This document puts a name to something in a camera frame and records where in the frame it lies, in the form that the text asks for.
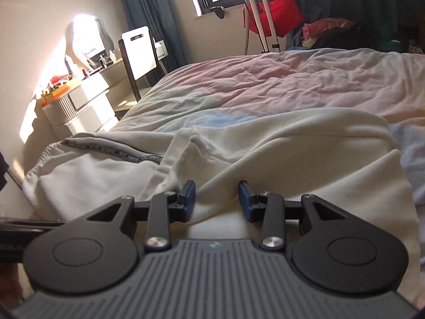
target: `mirror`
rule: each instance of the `mirror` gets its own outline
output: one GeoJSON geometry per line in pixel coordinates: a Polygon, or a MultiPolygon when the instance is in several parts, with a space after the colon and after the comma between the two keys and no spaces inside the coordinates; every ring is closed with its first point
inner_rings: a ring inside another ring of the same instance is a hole
{"type": "Polygon", "coordinates": [[[65,38],[66,54],[88,72],[105,68],[120,57],[115,55],[114,43],[103,21],[94,15],[76,15],[66,30],[65,38]]]}

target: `white wall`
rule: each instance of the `white wall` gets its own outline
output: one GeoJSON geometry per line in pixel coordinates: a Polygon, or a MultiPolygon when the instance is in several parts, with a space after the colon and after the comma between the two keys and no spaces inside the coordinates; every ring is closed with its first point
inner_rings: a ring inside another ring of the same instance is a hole
{"type": "MultiPolygon", "coordinates": [[[[227,8],[220,20],[215,13],[196,16],[192,0],[169,0],[188,62],[201,62],[242,55],[244,50],[243,6],[227,8]]],[[[262,51],[258,36],[251,32],[248,54],[262,51]]]]}
{"type": "MultiPolygon", "coordinates": [[[[128,29],[120,0],[0,0],[0,150],[19,175],[56,141],[39,107],[33,120],[33,95],[66,27],[79,13],[101,17],[114,42],[128,29]],[[20,130],[25,115],[35,131],[24,143],[20,130]]],[[[31,212],[13,183],[0,192],[0,203],[9,216],[31,212]]]]}

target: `metal screw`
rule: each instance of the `metal screw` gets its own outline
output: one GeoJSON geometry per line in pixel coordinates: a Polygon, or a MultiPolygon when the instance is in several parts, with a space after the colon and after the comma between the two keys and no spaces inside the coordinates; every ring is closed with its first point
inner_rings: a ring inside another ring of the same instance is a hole
{"type": "Polygon", "coordinates": [[[168,245],[168,240],[161,236],[153,236],[146,240],[146,245],[155,248],[161,248],[168,245]]]}
{"type": "Polygon", "coordinates": [[[220,247],[221,245],[222,244],[219,243],[219,242],[217,242],[217,241],[214,241],[214,242],[210,243],[210,247],[212,247],[212,248],[220,247]]]}
{"type": "Polygon", "coordinates": [[[277,236],[269,236],[263,240],[263,245],[268,248],[278,248],[283,246],[283,240],[277,236]]]}

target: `white fabric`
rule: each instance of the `white fabric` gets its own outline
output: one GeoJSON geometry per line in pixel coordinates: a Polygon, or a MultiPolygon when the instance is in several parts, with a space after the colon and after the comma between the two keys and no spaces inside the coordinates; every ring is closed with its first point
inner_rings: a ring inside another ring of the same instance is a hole
{"type": "Polygon", "coordinates": [[[191,221],[173,237],[257,237],[245,222],[237,184],[299,200],[314,193],[397,236],[409,252],[399,288],[414,303],[419,289],[418,218],[411,186],[384,119],[343,108],[290,112],[225,128],[183,128],[175,136],[115,132],[109,139],[147,153],[161,165],[133,164],[96,151],[52,145],[27,175],[24,191],[45,218],[75,218],[123,194],[145,200],[195,180],[191,221]]]}

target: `ribbed rubber pad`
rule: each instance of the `ribbed rubber pad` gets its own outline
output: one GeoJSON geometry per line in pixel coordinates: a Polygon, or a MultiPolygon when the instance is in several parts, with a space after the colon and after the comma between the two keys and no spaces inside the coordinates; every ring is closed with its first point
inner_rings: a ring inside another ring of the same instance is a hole
{"type": "Polygon", "coordinates": [[[81,298],[37,293],[14,313],[22,319],[410,319],[416,310],[393,292],[367,299],[323,293],[302,281],[283,254],[256,249],[251,240],[181,240],[147,255],[109,291],[81,298]]]}

